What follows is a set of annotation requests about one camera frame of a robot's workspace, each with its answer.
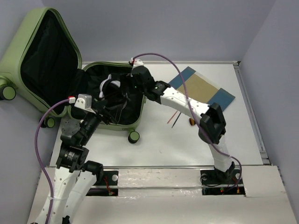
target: suitcase lid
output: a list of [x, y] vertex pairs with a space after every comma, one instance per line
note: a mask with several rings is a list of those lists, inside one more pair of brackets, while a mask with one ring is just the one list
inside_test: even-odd
[[[82, 58], [61, 15], [53, 8], [44, 12], [28, 43], [21, 63], [21, 78], [26, 87], [53, 106], [69, 96]], [[54, 109], [61, 114], [64, 106]]]

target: open suitcase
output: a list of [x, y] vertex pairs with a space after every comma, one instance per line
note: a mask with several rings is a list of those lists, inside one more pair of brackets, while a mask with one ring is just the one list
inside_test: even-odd
[[[80, 93], [98, 97], [100, 83], [109, 74], [129, 73], [132, 67], [124, 63], [94, 62], [82, 68], [81, 54], [57, 10], [35, 8], [24, 18], [7, 51], [0, 61], [0, 99], [12, 100], [15, 89], [38, 110], [46, 112], [58, 101]], [[137, 142], [135, 131], [140, 123], [145, 97], [132, 97], [127, 106], [112, 111], [118, 124], [101, 124], [100, 128], [128, 130], [129, 141]], [[66, 114], [75, 119], [82, 111], [61, 105], [51, 116]], [[45, 126], [53, 127], [48, 117]]]

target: suitcase wheel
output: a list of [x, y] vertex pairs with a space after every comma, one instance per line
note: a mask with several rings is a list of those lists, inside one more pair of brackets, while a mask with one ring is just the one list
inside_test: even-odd
[[52, 117], [47, 117], [45, 118], [45, 120], [42, 123], [42, 128], [48, 127], [48, 128], [52, 128], [55, 125], [55, 120]]
[[13, 100], [16, 96], [15, 89], [9, 85], [0, 87], [0, 100]]
[[140, 135], [138, 132], [136, 131], [130, 132], [128, 136], [128, 140], [130, 143], [135, 144], [139, 139], [140, 139]]

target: white table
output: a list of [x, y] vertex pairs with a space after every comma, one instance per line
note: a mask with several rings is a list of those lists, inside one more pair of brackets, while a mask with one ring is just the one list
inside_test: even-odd
[[[180, 70], [187, 66], [235, 96], [224, 112], [230, 154], [243, 165], [263, 164], [233, 65], [178, 64]], [[177, 75], [170, 64], [147, 64], [146, 67], [156, 80], [169, 82]], [[87, 160], [98, 161], [105, 167], [212, 166], [214, 161], [209, 147], [200, 140], [198, 129], [189, 125], [185, 115], [181, 115], [173, 129], [174, 120], [166, 124], [174, 112], [147, 100], [137, 128], [141, 136], [139, 141], [132, 145], [128, 142], [127, 132], [98, 129], [86, 146], [90, 150]], [[60, 150], [60, 134], [59, 129], [50, 161], [52, 167]]]
[[[203, 196], [198, 169], [120, 169], [119, 195], [85, 197], [73, 224], [296, 224], [277, 167], [245, 166], [242, 176], [246, 197]], [[42, 174], [28, 224], [48, 191]]]

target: orange object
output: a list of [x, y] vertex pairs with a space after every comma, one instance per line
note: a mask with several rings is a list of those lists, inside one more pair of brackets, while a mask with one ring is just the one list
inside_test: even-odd
[[194, 126], [195, 125], [195, 120], [193, 120], [192, 118], [189, 118], [189, 123], [191, 126]]

